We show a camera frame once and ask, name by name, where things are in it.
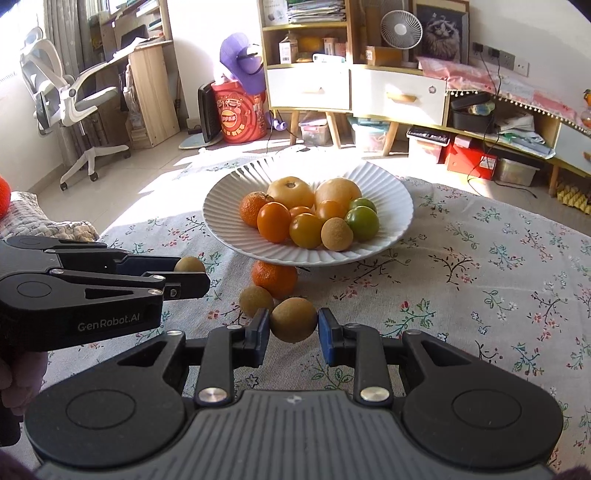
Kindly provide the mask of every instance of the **red container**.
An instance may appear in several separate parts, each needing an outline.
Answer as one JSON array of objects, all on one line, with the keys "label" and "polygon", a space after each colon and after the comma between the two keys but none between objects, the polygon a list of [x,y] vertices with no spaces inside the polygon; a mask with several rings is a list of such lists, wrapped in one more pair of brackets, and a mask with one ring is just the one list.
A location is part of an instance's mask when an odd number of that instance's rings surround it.
[{"label": "red container", "polygon": [[264,92],[248,95],[237,80],[212,84],[222,132],[228,143],[247,143],[267,132]]},{"label": "red container", "polygon": [[449,171],[492,180],[496,167],[496,156],[486,155],[480,148],[465,148],[450,143],[445,147],[445,165]]}]

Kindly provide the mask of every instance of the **wall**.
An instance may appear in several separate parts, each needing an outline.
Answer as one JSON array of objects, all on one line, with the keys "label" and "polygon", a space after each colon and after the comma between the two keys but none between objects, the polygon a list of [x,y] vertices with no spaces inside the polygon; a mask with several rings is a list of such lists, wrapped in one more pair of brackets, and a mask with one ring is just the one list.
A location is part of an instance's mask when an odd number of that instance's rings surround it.
[{"label": "wall", "polygon": [[29,190],[61,165],[57,135],[39,136],[34,111],[19,76],[0,83],[0,175],[12,190]]},{"label": "wall", "polygon": [[260,44],[256,0],[168,0],[174,50],[190,118],[199,118],[197,91],[215,78],[222,41],[234,32]]},{"label": "wall", "polygon": [[591,88],[591,22],[568,0],[470,0],[470,40],[530,63],[528,83],[577,111]]}]

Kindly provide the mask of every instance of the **framed picture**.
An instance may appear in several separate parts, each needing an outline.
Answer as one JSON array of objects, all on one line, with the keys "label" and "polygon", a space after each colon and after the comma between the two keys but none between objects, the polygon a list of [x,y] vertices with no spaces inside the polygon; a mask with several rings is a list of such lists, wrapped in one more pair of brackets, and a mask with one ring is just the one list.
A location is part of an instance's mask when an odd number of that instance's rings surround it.
[{"label": "framed picture", "polygon": [[413,11],[423,26],[416,56],[468,63],[470,3],[464,0],[413,0]]}]

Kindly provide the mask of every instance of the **metal screw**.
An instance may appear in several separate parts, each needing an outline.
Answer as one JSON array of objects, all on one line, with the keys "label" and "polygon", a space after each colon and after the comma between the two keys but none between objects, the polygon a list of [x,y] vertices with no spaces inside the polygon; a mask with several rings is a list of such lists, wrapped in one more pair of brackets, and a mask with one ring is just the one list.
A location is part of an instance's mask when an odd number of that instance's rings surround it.
[{"label": "metal screw", "polygon": [[228,394],[223,388],[209,387],[199,392],[199,400],[205,403],[219,403],[226,400]]},{"label": "metal screw", "polygon": [[361,398],[365,401],[378,402],[387,400],[390,392],[382,387],[367,387],[361,391]]}]

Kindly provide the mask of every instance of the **window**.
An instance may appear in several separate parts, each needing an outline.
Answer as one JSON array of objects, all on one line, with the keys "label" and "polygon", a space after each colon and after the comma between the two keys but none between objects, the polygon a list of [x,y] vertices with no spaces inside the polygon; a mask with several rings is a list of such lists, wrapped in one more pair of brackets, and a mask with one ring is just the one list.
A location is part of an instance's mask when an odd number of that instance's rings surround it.
[{"label": "window", "polygon": [[25,37],[33,27],[43,25],[42,18],[43,0],[21,0],[0,17],[0,82],[20,74],[18,60]]}]

